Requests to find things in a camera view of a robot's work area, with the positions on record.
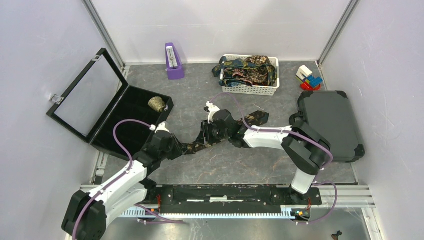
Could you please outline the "black gold floral tie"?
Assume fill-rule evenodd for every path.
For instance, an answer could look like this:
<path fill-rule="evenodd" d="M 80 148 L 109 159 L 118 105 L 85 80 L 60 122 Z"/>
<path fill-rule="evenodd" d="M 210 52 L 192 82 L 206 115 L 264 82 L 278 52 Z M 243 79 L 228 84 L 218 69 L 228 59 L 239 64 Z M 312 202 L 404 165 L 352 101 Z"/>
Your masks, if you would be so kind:
<path fill-rule="evenodd" d="M 250 126 L 262 126 L 268 122 L 269 116 L 268 112 L 257 110 L 246 115 L 244 119 Z M 185 144 L 187 148 L 185 155 L 193 155 L 225 141 L 226 139 L 219 135 L 218 129 L 212 123 L 203 120 L 200 123 L 200 132 L 196 140 Z"/>

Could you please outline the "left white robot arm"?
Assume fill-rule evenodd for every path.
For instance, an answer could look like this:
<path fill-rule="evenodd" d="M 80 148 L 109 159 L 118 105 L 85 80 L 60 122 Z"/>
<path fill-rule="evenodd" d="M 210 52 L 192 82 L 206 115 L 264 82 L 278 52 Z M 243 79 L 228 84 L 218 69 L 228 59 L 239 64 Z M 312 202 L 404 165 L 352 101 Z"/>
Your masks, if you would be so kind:
<path fill-rule="evenodd" d="M 162 161 L 185 154 L 187 145 L 167 130 L 158 130 L 151 141 L 130 157 L 112 178 L 88 192 L 78 190 L 69 202 L 61 229 L 74 240 L 99 240 L 108 226 L 130 207 L 153 203 L 157 190 L 142 182 Z"/>

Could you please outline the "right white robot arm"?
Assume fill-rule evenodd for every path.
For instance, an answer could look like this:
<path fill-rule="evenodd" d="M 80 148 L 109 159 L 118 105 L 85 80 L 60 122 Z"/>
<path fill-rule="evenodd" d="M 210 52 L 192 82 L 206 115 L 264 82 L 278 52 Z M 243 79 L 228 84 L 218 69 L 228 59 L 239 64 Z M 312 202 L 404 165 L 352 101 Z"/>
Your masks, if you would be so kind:
<path fill-rule="evenodd" d="M 289 199 L 302 204 L 325 165 L 333 160 L 330 143 L 307 123 L 286 127 L 240 124 L 226 109 L 207 109 L 206 140 L 229 141 L 236 148 L 269 148 L 285 151 L 297 170 L 290 184 Z"/>

